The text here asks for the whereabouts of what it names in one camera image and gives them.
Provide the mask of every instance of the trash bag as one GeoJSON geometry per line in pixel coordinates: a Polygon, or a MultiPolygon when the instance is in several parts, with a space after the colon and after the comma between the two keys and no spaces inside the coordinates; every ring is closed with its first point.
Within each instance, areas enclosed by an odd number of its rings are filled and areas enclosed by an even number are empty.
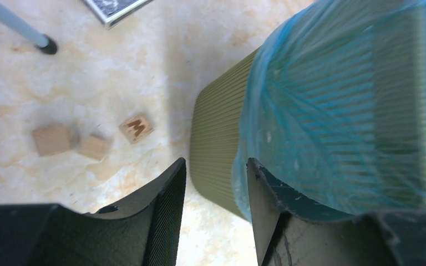
{"type": "Polygon", "coordinates": [[[426,1],[323,0],[258,51],[232,189],[251,219],[246,162],[359,214],[426,208],[426,1]]]}

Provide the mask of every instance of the wooden block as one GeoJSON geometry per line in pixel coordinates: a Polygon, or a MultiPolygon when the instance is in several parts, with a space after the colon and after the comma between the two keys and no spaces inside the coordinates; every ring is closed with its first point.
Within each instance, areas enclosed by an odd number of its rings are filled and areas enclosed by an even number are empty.
{"type": "Polygon", "coordinates": [[[109,147],[110,143],[108,141],[96,136],[88,136],[82,141],[79,153],[97,161],[101,161],[107,154],[109,147]]]}
{"type": "Polygon", "coordinates": [[[120,125],[120,130],[131,144],[140,141],[154,131],[143,115],[137,115],[128,119],[125,123],[120,125]]]}
{"type": "Polygon", "coordinates": [[[32,131],[33,140],[40,156],[59,154],[71,149],[68,130],[64,125],[56,125],[32,131]]]}

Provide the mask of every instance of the plain wooden block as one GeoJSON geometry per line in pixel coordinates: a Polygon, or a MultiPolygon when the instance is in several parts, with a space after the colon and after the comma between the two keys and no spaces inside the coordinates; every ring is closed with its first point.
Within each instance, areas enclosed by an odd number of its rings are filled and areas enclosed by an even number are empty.
{"type": "Polygon", "coordinates": [[[68,130],[56,125],[32,131],[33,140],[40,156],[59,154],[71,149],[68,130]]]}
{"type": "Polygon", "coordinates": [[[108,141],[100,139],[96,136],[88,136],[82,141],[79,153],[86,157],[100,161],[107,154],[109,147],[110,143],[108,141]]]}
{"type": "Polygon", "coordinates": [[[131,144],[140,141],[142,138],[148,136],[154,131],[146,118],[144,118],[141,114],[130,118],[121,124],[120,130],[131,144]]]}

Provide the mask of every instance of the ribbed trash can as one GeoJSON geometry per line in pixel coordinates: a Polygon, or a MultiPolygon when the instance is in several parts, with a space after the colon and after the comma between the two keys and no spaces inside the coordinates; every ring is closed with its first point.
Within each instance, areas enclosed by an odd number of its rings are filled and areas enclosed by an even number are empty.
{"type": "Polygon", "coordinates": [[[210,83],[195,103],[190,175],[205,198],[243,218],[232,192],[231,168],[239,143],[239,116],[257,51],[210,83]]]}

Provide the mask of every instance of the floor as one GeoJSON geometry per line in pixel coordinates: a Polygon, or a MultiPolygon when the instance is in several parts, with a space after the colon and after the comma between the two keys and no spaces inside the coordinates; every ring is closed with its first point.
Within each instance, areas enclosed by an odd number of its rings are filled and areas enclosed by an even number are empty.
{"type": "MultiPolygon", "coordinates": [[[[59,44],[38,53],[0,24],[0,203],[59,202],[95,212],[189,158],[195,99],[311,0],[155,0],[111,30],[79,0],[1,0],[59,44]],[[118,126],[145,114],[135,145],[118,126]],[[65,124],[73,142],[110,140],[101,162],[39,157],[32,130],[65,124]]],[[[187,182],[178,265],[255,265],[248,222],[187,182]]]]}

